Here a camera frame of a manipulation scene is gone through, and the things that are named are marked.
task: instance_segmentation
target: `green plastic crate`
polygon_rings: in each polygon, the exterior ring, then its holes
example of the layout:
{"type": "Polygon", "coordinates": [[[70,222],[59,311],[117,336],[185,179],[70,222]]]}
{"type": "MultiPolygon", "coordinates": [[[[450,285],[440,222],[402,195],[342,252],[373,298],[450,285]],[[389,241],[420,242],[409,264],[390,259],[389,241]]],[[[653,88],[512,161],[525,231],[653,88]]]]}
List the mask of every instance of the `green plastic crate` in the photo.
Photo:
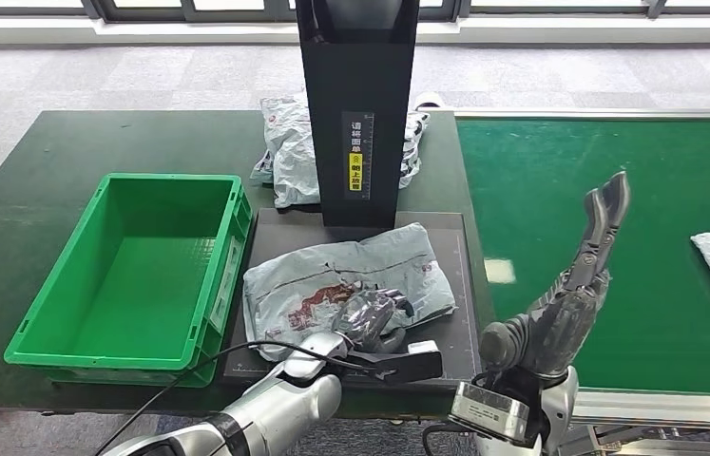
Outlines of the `green plastic crate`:
{"type": "Polygon", "coordinates": [[[236,176],[105,176],[5,361],[60,382],[171,382],[220,349],[250,224],[236,176]]]}

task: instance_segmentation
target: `black mat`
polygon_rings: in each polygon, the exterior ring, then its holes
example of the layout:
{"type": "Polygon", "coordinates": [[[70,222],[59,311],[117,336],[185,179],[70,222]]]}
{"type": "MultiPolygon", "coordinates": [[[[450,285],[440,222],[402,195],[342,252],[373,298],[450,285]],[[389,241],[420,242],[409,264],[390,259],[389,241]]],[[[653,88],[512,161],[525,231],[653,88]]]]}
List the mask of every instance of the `black mat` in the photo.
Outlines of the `black mat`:
{"type": "MultiPolygon", "coordinates": [[[[431,246],[439,266],[450,282],[457,308],[452,315],[442,316],[430,323],[408,330],[405,345],[423,340],[435,340],[444,360],[444,375],[408,385],[386,387],[374,380],[350,374],[344,386],[363,389],[392,388],[403,390],[454,390],[458,382],[469,381],[480,370],[477,354],[477,322],[472,306],[470,264],[461,214],[398,212],[396,226],[419,222],[428,231],[431,246]]],[[[289,212],[279,214],[275,209],[260,209],[253,236],[250,259],[246,269],[312,245],[362,240],[379,234],[371,228],[325,227],[321,214],[289,212]]],[[[240,312],[238,294],[234,330],[230,344],[245,342],[245,328],[240,312]]],[[[272,365],[254,350],[230,353],[223,367],[223,381],[252,384],[271,369],[272,365]]]]}

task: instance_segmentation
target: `green workbench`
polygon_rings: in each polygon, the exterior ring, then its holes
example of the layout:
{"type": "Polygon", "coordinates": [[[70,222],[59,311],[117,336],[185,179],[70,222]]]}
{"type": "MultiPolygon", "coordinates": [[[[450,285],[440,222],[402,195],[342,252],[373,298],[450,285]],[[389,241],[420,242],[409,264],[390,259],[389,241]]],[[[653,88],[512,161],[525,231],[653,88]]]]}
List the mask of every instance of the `green workbench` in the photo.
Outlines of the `green workbench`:
{"type": "MultiPolygon", "coordinates": [[[[710,275],[688,239],[710,231],[710,121],[545,117],[484,113],[456,127],[452,113],[433,113],[399,209],[465,215],[485,325],[549,286],[578,245],[584,192],[627,169],[632,209],[576,362],[575,421],[710,427],[710,275]],[[484,259],[514,271],[512,283],[489,284],[490,298],[484,259]]],[[[252,111],[43,113],[0,167],[0,409],[119,411],[149,398],[156,389],[53,384],[2,353],[105,173],[247,177],[263,147],[252,111]]],[[[271,189],[244,181],[255,209],[272,206],[271,189]]],[[[171,391],[152,410],[201,415],[239,393],[216,380],[171,391]]],[[[450,400],[347,390],[340,415],[440,416],[450,400]]]]}
{"type": "MultiPolygon", "coordinates": [[[[157,389],[53,384],[41,373],[5,364],[2,354],[41,288],[101,177],[113,171],[234,174],[252,209],[273,207],[273,190],[247,179],[264,151],[255,111],[45,112],[0,167],[0,409],[56,412],[132,410],[157,389]]],[[[464,214],[476,301],[488,305],[464,166],[451,114],[425,134],[425,165],[400,192],[399,209],[464,214]]],[[[215,382],[176,389],[151,410],[205,415],[241,394],[215,382]]],[[[347,391],[342,416],[441,415],[446,392],[416,395],[347,391]]]]}

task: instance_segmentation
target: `cable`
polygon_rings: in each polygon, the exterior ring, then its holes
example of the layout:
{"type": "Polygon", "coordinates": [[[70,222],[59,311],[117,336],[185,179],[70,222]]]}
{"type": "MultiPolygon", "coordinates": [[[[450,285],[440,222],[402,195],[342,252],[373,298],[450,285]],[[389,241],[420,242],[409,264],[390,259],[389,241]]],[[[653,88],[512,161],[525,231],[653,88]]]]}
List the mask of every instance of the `cable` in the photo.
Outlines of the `cable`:
{"type": "Polygon", "coordinates": [[[170,382],[170,384],[167,385],[166,387],[164,387],[161,391],[157,392],[156,395],[151,397],[149,401],[144,403],[143,406],[141,406],[138,410],[136,410],[136,412],[133,415],[131,415],[131,417],[128,418],[127,421],[125,421],[122,426],[120,426],[117,430],[115,430],[114,433],[111,434],[111,436],[108,437],[108,439],[105,442],[103,442],[102,445],[100,445],[100,448],[98,448],[97,451],[94,452],[94,456],[100,456],[100,454],[102,454],[103,451],[105,451],[106,448],[108,448],[108,446],[111,445],[111,442],[116,440],[117,437],[119,437],[120,434],[122,434],[126,429],[128,429],[128,427],[134,421],[136,421],[136,419],[139,418],[139,416],[142,415],[144,413],[144,411],[147,410],[148,407],[150,407],[151,404],[156,402],[156,399],[159,399],[166,392],[168,392],[168,391],[172,390],[173,388],[175,388],[176,386],[178,386],[178,384],[184,379],[184,377],[186,377],[187,375],[189,375],[190,373],[192,373],[194,371],[197,371],[198,369],[202,368],[203,366],[206,366],[207,364],[211,363],[212,361],[220,358],[221,356],[223,356],[229,352],[234,352],[234,351],[241,350],[241,349],[250,349],[251,347],[258,347],[260,345],[276,345],[279,347],[293,349],[296,352],[301,352],[301,353],[307,354],[309,356],[313,356],[314,358],[320,359],[322,361],[326,361],[329,364],[333,364],[335,366],[340,366],[341,368],[352,369],[354,371],[361,371],[361,372],[366,372],[366,373],[374,371],[374,368],[371,368],[368,366],[361,366],[361,365],[355,364],[355,363],[347,363],[346,361],[341,361],[339,359],[335,359],[335,358],[327,356],[325,354],[320,354],[320,353],[316,353],[314,351],[309,351],[309,350],[307,350],[303,347],[300,347],[296,344],[290,344],[287,342],[278,342],[276,340],[255,340],[252,342],[245,342],[243,344],[233,345],[227,349],[218,351],[216,354],[212,355],[208,359],[203,360],[202,362],[198,363],[194,368],[190,368],[190,369],[182,372],[181,375],[176,377],[175,380],[170,382]]]}
{"type": "Polygon", "coordinates": [[[425,448],[425,454],[432,456],[428,437],[434,432],[469,432],[470,430],[455,423],[440,423],[438,425],[430,425],[422,430],[422,446],[425,448]]]}

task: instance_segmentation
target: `plastic package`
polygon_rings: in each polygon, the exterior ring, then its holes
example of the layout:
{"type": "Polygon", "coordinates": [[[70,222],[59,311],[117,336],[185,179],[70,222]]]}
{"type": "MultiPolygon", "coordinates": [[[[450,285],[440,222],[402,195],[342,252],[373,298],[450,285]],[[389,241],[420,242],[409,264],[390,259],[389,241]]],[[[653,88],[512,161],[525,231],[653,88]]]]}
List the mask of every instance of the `plastic package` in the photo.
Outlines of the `plastic package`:
{"type": "MultiPolygon", "coordinates": [[[[277,208],[320,203],[307,94],[263,98],[259,105],[265,120],[266,150],[254,166],[251,179],[273,183],[277,208]]],[[[429,121],[426,112],[408,113],[399,188],[407,187],[419,172],[419,142],[429,121]]]]}
{"type": "MultiPolygon", "coordinates": [[[[298,344],[329,331],[340,307],[365,289],[398,290],[413,316],[396,310],[382,333],[409,328],[452,312],[455,298],[419,223],[360,242],[322,244],[265,261],[243,276],[243,319],[248,340],[298,344]]],[[[268,361],[288,352],[260,347],[268,361]]]]}

